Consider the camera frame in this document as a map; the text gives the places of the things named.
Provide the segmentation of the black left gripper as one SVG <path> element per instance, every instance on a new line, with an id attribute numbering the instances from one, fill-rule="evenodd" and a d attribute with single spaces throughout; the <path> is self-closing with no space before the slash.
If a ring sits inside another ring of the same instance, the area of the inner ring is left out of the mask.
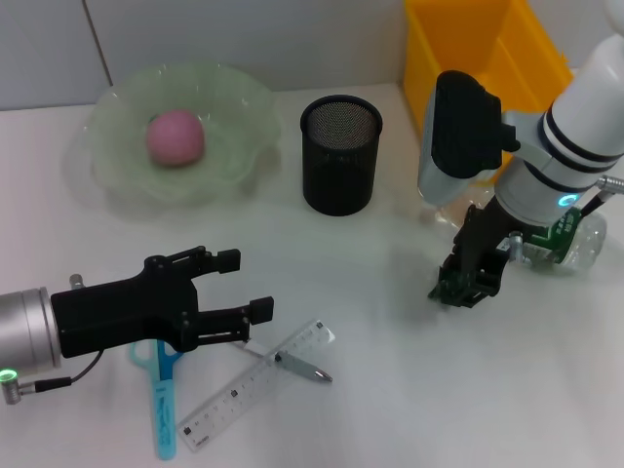
<path id="1" fill-rule="evenodd" d="M 274 298 L 239 307 L 200 311 L 194 278 L 240 270 L 237 249 L 211 253 L 204 246 L 144 261 L 133 278 L 51 296 L 61 355 L 66 358 L 144 339 L 160 339 L 178 352 L 248 341 L 251 326 L 273 319 Z"/>

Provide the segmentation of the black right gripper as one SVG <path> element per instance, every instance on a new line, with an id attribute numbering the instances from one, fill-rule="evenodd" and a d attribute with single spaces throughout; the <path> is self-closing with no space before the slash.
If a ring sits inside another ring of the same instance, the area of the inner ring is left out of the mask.
<path id="1" fill-rule="evenodd" d="M 470 289 L 465 274 L 476 270 L 474 302 L 496 296 L 508 256 L 485 254 L 493 253 L 499 243 L 517 229 L 518 220 L 500 205 L 496 197 L 483 209 L 471 206 L 452 240 L 448 257 L 439 269 L 437 286 L 440 298 L 467 298 Z"/>

